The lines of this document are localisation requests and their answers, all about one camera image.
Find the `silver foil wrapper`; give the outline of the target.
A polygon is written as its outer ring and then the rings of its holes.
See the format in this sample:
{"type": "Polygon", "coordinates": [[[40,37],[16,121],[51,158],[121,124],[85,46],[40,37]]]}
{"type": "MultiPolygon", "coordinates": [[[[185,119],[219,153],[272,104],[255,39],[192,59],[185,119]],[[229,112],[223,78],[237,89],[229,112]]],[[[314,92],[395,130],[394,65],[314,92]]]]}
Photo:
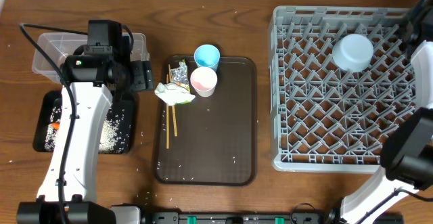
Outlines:
{"type": "Polygon", "coordinates": [[[189,79],[188,79],[188,67],[185,60],[179,61],[179,66],[177,68],[170,69],[171,83],[174,83],[188,91],[189,79]]]}

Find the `white rice pile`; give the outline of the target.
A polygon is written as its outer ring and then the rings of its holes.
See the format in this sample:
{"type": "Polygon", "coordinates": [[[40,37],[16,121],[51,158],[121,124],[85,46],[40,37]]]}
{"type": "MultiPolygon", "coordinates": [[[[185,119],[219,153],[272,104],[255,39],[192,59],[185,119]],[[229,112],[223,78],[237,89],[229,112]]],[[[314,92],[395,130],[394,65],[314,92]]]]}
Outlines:
{"type": "MultiPolygon", "coordinates": [[[[55,130],[51,124],[54,122],[60,123],[61,105],[61,99],[54,102],[49,114],[46,132],[42,132],[43,150],[45,152],[54,150],[58,130],[55,130]]],[[[99,144],[100,154],[122,154],[128,150],[132,119],[133,104],[131,102],[121,101],[111,106],[102,127],[99,144]]]]}

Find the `light blue small bowl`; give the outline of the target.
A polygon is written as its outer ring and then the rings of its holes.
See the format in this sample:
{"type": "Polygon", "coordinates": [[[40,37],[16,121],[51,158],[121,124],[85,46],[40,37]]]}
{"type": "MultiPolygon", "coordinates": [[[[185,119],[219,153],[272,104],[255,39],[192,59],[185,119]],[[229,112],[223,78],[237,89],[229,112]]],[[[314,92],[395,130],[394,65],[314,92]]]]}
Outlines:
{"type": "Polygon", "coordinates": [[[334,45],[332,57],[336,66],[344,71],[362,72],[373,57],[373,44],[363,35],[350,34],[334,45]]]}

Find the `white napkin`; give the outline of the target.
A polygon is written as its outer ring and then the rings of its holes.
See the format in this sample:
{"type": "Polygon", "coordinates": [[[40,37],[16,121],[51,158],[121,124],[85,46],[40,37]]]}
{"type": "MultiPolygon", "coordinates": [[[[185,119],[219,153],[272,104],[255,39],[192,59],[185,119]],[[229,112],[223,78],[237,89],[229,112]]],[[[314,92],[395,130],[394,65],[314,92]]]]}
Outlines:
{"type": "Polygon", "coordinates": [[[159,83],[154,93],[169,106],[186,104],[192,102],[196,98],[195,95],[191,94],[186,88],[174,83],[168,83],[165,85],[159,83]]]}

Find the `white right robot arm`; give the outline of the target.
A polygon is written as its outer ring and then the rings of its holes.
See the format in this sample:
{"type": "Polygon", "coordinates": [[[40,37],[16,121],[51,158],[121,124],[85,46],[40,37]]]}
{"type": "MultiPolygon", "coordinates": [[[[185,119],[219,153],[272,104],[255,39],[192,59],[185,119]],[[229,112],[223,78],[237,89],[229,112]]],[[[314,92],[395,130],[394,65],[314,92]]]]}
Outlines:
{"type": "Polygon", "coordinates": [[[420,0],[407,14],[402,35],[415,72],[416,111],[386,140],[379,169],[333,209],[328,223],[402,223],[381,215],[399,200],[432,186],[432,0],[420,0]]]}

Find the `orange carrot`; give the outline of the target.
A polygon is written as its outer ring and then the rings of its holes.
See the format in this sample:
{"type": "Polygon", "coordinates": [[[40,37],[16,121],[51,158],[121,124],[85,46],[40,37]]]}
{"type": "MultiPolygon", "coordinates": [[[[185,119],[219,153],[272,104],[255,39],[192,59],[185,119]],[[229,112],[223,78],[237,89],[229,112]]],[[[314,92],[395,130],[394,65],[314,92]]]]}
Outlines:
{"type": "Polygon", "coordinates": [[[58,130],[60,128],[60,124],[58,122],[54,122],[51,124],[51,126],[55,129],[58,130]]]}

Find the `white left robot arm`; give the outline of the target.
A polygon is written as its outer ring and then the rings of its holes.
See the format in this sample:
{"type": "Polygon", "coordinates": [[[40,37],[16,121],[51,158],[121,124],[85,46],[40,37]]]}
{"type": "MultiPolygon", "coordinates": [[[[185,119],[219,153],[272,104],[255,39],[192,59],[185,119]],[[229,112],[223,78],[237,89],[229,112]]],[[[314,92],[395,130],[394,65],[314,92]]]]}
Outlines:
{"type": "Polygon", "coordinates": [[[34,41],[62,84],[62,114],[49,169],[34,202],[21,202],[18,223],[145,223],[142,208],[97,204],[96,170],[104,121],[124,94],[152,90],[148,61],[131,61],[134,38],[112,20],[90,20],[87,43],[58,66],[34,41]]]}

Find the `pink cup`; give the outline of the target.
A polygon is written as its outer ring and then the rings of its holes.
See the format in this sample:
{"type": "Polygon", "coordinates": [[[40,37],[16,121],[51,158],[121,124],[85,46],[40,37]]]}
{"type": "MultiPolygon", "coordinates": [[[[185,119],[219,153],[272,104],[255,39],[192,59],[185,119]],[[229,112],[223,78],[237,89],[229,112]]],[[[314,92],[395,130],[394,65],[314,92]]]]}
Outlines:
{"type": "Polygon", "coordinates": [[[210,97],[214,93],[218,78],[213,69],[208,67],[199,67],[192,72],[190,82],[198,95],[202,97],[210,97]]]}

